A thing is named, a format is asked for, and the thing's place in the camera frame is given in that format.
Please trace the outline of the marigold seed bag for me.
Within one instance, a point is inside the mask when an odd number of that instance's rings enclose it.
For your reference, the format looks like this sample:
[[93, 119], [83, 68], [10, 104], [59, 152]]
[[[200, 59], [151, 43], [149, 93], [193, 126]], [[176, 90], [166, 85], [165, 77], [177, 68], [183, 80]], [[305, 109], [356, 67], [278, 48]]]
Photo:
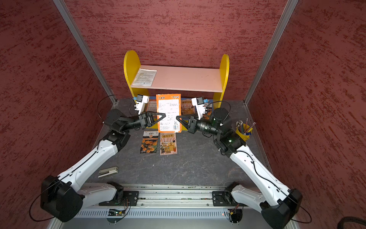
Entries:
[[205, 102], [204, 107], [205, 107], [205, 113], [203, 114], [202, 119], [209, 120], [212, 114], [212, 104], [210, 104], [209, 102], [207, 103]]
[[158, 149], [158, 131], [144, 131], [141, 143], [141, 154], [156, 153]]

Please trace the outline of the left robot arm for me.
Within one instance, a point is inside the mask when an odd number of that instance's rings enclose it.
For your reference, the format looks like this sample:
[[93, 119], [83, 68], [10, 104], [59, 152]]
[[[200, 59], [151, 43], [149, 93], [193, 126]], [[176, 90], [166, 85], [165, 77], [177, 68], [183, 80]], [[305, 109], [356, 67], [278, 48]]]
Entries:
[[104, 120], [110, 131], [99, 140], [97, 146], [66, 171], [43, 180], [41, 193], [37, 197], [41, 209], [62, 222], [68, 222], [80, 210], [93, 205], [105, 202], [124, 204], [124, 188], [116, 182], [89, 188], [83, 188], [83, 184], [104, 162], [126, 146], [130, 130], [152, 127], [165, 117], [164, 113], [157, 112], [144, 112], [126, 117], [118, 109], [110, 110]]

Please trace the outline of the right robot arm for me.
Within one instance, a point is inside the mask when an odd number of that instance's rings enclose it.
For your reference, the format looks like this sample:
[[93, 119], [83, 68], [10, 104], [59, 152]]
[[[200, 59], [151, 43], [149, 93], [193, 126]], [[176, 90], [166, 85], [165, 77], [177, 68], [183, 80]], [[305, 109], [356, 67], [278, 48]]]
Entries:
[[176, 117], [189, 133], [212, 135], [219, 152], [236, 163], [259, 188], [255, 192], [233, 183], [227, 188], [229, 197], [260, 212], [273, 229], [283, 229], [302, 208], [302, 193], [278, 180], [252, 153], [246, 141], [232, 128], [232, 119], [225, 108], [217, 108], [210, 118], [200, 115]]

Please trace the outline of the white seed bag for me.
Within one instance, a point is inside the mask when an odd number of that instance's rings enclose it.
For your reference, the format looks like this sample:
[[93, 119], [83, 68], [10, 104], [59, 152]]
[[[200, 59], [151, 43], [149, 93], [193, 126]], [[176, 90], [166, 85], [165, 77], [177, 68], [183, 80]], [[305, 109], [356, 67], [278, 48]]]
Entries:
[[150, 87], [153, 84], [157, 70], [139, 69], [132, 86]]

